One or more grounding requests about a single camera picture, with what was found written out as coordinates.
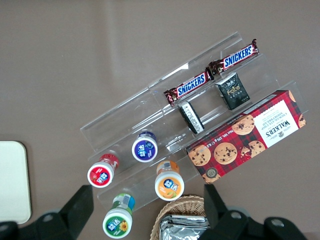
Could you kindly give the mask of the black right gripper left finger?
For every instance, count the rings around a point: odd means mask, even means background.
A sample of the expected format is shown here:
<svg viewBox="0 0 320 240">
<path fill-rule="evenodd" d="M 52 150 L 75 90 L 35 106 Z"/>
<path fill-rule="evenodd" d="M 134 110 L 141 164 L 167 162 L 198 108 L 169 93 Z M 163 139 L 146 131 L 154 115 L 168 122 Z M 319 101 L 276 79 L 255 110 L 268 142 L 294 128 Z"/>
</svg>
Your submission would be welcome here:
<svg viewBox="0 0 320 240">
<path fill-rule="evenodd" d="M 76 240 L 94 210 L 93 189 L 83 185 L 58 212 L 36 221 L 38 240 Z"/>
</svg>

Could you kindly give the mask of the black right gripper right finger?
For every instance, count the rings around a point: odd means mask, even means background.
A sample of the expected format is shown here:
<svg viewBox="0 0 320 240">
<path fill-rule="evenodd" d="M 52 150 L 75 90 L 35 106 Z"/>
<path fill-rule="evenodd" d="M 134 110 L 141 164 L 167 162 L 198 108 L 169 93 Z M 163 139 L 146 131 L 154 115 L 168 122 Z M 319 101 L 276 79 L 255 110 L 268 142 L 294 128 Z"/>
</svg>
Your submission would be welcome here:
<svg viewBox="0 0 320 240">
<path fill-rule="evenodd" d="M 204 211 L 209 229 L 203 240 L 264 240 L 263 225 L 236 209 L 227 209 L 217 189 L 204 185 Z"/>
</svg>

